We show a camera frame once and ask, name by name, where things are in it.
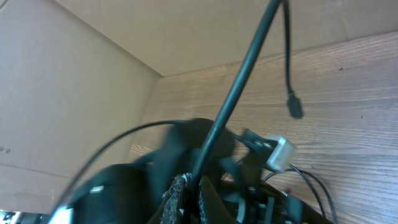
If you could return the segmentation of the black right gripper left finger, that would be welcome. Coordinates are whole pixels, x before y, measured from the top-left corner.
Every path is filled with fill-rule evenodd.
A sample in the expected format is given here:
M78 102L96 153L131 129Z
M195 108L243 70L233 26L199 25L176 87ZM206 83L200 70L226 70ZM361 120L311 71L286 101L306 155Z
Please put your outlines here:
M149 173L149 213L147 223L183 223L191 173L165 178Z

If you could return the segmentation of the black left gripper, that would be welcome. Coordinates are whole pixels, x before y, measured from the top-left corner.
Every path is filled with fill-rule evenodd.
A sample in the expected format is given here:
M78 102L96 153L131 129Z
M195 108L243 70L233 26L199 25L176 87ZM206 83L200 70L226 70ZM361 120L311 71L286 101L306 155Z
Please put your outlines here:
M254 189L250 190L246 174L253 174L259 178L263 169L271 170L266 179L275 176L278 172L284 172L284 166L289 159L277 156L247 155L241 159L241 163L235 163L231 158L220 160L220 166L224 171L233 176L234 182L238 185L238 216L233 218L229 210L220 205L221 223L330 223L326 218L320 196L314 186L305 177L306 172L290 167L290 171L298 172L303 180L310 187L318 201L321 212L318 213L302 200L291 196L283 195L282 192L266 182L254 182Z

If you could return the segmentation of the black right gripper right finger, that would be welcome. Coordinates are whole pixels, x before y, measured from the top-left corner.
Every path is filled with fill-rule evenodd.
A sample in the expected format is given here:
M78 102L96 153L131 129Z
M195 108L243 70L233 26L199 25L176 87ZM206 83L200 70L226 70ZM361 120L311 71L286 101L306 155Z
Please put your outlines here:
M221 196L211 180L204 176L200 181L198 207L200 223L236 224L239 196L226 190Z

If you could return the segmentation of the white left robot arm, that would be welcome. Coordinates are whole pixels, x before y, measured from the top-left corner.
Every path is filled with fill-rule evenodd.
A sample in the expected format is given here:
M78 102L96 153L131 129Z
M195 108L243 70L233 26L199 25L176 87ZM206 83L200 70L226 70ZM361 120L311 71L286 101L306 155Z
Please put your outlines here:
M212 126L205 118L169 121L160 148L128 164L102 169L82 185L72 182L52 212L52 223L326 223L262 175L292 172L295 146L281 136L245 129L221 132L193 193L193 168Z

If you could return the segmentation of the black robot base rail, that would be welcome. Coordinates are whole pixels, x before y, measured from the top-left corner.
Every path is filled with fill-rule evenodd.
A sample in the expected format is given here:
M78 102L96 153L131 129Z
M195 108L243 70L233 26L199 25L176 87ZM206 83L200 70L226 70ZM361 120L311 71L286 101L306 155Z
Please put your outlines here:
M12 212L1 210L1 224L40 224L44 218L41 213Z

